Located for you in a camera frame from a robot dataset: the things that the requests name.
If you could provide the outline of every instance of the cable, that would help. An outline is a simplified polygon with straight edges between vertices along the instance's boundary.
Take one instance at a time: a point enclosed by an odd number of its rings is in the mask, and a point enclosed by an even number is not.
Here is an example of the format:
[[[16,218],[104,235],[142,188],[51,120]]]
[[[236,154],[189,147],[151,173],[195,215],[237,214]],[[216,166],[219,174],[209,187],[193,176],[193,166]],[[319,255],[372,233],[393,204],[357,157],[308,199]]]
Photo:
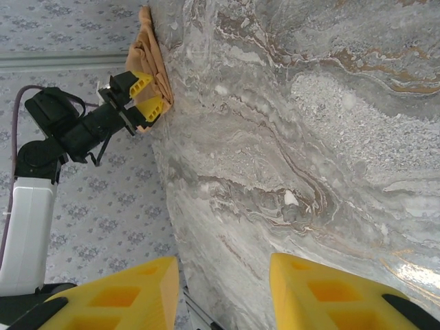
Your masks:
[[[3,256],[5,254],[6,237],[8,236],[8,229],[9,229],[9,223],[10,223],[11,212],[12,212],[12,202],[13,202],[13,197],[14,197],[14,183],[15,183],[14,172],[15,172],[15,166],[17,164],[17,153],[18,153],[18,150],[17,150],[17,131],[18,131],[18,124],[19,124],[20,102],[21,102],[21,98],[23,97],[23,94],[30,89],[42,90],[42,89],[44,89],[44,87],[38,86],[38,85],[24,86],[16,94],[14,106],[12,108],[12,136],[11,136],[12,172],[11,172],[11,180],[10,180],[9,202],[8,202],[8,211],[6,213],[5,229],[3,231],[3,237],[2,237],[1,243],[0,243],[0,269],[3,264]],[[83,104],[88,107],[98,107],[98,105],[94,104],[94,103],[83,102]]]
[[[78,96],[72,95],[72,94],[67,93],[65,91],[63,93],[69,100],[71,100],[72,102],[78,103],[80,106],[82,106],[82,113],[80,114],[79,118],[82,118],[85,116],[85,107],[94,107],[94,108],[99,107],[98,104],[84,102],[83,99],[79,98]]]

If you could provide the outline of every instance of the orange cloth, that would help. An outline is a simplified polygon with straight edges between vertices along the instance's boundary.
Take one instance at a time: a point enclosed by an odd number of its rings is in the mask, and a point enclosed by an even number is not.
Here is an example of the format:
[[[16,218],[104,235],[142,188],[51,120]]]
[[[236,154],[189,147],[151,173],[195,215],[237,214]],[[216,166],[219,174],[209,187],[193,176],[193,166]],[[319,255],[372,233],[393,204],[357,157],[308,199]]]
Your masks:
[[[127,71],[141,71],[150,74],[154,77],[154,81],[135,97],[135,104],[161,95],[164,101],[162,113],[166,113],[172,107],[174,98],[166,75],[164,60],[154,35],[149,7],[143,6],[141,8],[139,20],[141,23],[140,33],[134,44],[130,46],[125,67]]]

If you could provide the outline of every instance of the floral wallpaper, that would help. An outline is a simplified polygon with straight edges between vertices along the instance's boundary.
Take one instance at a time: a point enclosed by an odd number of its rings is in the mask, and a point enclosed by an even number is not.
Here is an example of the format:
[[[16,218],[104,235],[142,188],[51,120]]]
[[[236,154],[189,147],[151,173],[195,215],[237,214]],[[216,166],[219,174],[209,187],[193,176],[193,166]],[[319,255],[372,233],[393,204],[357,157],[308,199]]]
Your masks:
[[[58,86],[96,102],[96,83],[106,69],[0,75],[0,205],[6,209],[10,178],[12,104],[24,85]],[[25,94],[23,100],[32,96]],[[21,107],[19,144],[43,138]],[[0,223],[3,230],[4,219]],[[101,167],[69,162],[58,185],[47,260],[47,283],[85,283],[160,256],[177,256],[166,196],[151,148],[151,136],[112,137]],[[183,273],[181,284],[185,285]],[[190,329],[183,296],[176,329]]]
[[[0,50],[126,50],[148,1],[2,0]]]

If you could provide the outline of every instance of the marble veining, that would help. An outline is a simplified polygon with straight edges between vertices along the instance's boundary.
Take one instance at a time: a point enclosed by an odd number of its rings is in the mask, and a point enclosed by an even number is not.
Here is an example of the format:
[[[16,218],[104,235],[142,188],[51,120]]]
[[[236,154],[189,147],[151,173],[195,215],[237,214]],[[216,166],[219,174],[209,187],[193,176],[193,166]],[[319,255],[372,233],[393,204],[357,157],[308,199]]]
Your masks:
[[[175,108],[153,147],[191,294],[274,329],[272,252],[440,318],[436,1],[152,5]]]

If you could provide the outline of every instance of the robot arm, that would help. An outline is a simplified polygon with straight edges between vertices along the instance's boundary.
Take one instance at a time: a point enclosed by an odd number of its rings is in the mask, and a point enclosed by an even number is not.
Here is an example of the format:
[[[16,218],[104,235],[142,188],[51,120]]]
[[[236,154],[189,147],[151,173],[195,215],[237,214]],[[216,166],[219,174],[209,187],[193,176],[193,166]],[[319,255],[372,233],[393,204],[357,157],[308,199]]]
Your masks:
[[[19,150],[14,172],[13,204],[4,249],[0,250],[0,297],[39,292],[44,284],[50,227],[61,166],[70,158],[99,166],[111,136],[123,128],[154,125],[162,112],[156,97],[126,109],[126,105],[152,80],[139,72],[124,72],[99,89],[103,104],[85,114],[84,102],[56,87],[48,87],[25,102],[26,109],[46,139]],[[71,100],[81,104],[79,114]],[[97,157],[91,150],[102,143]]]

